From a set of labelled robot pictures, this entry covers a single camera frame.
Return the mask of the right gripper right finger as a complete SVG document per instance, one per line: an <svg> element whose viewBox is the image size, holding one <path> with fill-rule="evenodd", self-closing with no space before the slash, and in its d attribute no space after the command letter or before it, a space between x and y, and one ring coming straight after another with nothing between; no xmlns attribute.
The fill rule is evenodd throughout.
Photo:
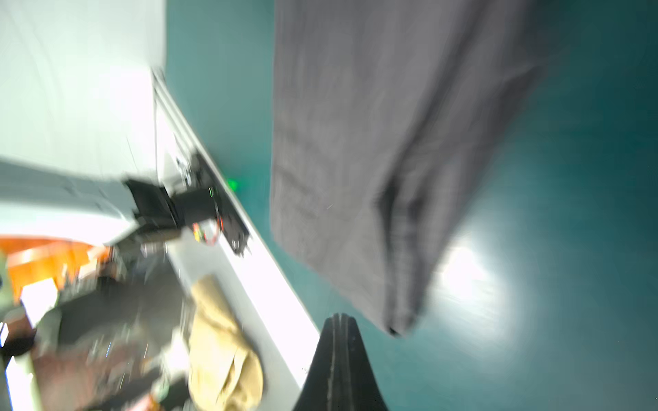
<svg viewBox="0 0 658 411"><path fill-rule="evenodd" d="M356 320L339 316L339 385L341 410L387 410Z"/></svg>

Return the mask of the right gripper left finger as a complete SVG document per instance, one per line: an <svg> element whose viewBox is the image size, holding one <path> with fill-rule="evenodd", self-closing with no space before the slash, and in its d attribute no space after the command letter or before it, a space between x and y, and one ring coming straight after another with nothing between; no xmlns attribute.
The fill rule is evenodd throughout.
<svg viewBox="0 0 658 411"><path fill-rule="evenodd" d="M333 367L337 354L334 338L338 323L337 313L326 319L294 411L332 410Z"/></svg>

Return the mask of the dark grey long pants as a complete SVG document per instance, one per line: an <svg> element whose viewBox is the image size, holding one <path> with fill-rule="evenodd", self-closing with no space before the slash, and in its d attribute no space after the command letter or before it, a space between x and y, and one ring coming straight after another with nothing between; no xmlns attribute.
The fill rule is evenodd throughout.
<svg viewBox="0 0 658 411"><path fill-rule="evenodd" d="M538 1L279 1L272 236L384 332L435 267L540 69Z"/></svg>

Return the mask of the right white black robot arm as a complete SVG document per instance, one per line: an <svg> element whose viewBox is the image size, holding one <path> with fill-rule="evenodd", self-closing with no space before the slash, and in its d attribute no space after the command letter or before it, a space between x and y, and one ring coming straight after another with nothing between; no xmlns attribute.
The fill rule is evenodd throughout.
<svg viewBox="0 0 658 411"><path fill-rule="evenodd" d="M209 167L193 188L170 193L145 181L90 180L20 164L1 164L1 224L35 224L39 235L53 229L96 234L93 217L116 217L127 228L111 238L123 253L151 242L177 238L190 229L203 242L203 224L212 224L236 255L248 229ZM145 321L159 310L155 283L137 284L106 275L96 291L50 310L39 323L33 345L47 354L85 344L99 330ZM194 318L183 334L187 347L186 389L199 410L250 410L261 400L265 378L260 358L244 337L218 282L196 281L191 289ZM339 313L327 319L295 404L298 410L383 410L356 320Z"/></svg>

